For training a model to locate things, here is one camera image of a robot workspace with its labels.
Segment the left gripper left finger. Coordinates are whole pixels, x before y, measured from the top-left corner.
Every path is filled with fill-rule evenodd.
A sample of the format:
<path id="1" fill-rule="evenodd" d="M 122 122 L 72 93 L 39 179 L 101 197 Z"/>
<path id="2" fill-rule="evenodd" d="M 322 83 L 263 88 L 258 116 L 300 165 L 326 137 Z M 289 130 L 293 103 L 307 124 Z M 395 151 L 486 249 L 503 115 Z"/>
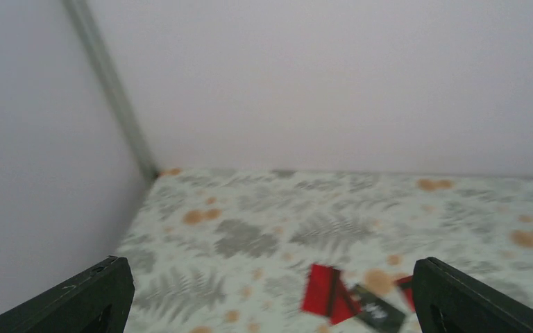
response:
<path id="1" fill-rule="evenodd" d="M 109 256 L 0 314 L 0 332 L 123 332 L 134 294 L 128 260 Z"/>

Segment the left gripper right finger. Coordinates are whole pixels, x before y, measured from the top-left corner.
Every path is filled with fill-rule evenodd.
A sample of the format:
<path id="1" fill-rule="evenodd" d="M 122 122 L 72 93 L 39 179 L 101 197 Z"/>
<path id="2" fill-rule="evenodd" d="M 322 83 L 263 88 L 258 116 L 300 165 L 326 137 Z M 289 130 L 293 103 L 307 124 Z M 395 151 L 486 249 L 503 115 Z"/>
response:
<path id="1" fill-rule="evenodd" d="M 423 333 L 533 333 L 533 309 L 449 264 L 416 261 L 412 297 Z"/>

